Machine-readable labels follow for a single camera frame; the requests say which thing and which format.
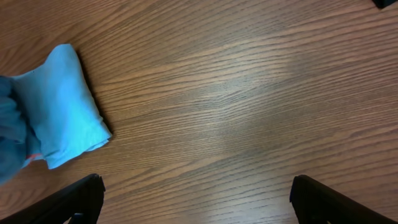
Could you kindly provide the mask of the black garment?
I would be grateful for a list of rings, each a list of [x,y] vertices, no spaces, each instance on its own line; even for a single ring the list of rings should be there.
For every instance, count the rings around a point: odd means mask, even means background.
[[[375,4],[375,6],[378,9],[384,9],[384,8],[390,6],[391,4],[394,4],[395,2],[397,2],[397,0],[372,0],[372,2]]]

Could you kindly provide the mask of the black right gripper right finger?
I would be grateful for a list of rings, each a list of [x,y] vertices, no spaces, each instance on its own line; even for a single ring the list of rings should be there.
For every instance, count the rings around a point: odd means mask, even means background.
[[[294,177],[289,200],[300,224],[397,224],[307,175]]]

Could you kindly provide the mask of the light blue printed t-shirt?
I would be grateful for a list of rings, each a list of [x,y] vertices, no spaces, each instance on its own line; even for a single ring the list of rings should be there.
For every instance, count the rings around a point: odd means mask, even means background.
[[[55,169],[111,136],[72,45],[56,46],[34,70],[1,77],[1,183],[32,161]]]

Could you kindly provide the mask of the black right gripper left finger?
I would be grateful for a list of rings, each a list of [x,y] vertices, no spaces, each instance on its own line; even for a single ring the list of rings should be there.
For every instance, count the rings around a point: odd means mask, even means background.
[[[1,224],[96,224],[106,189],[102,177],[90,174],[41,201],[1,220]]]

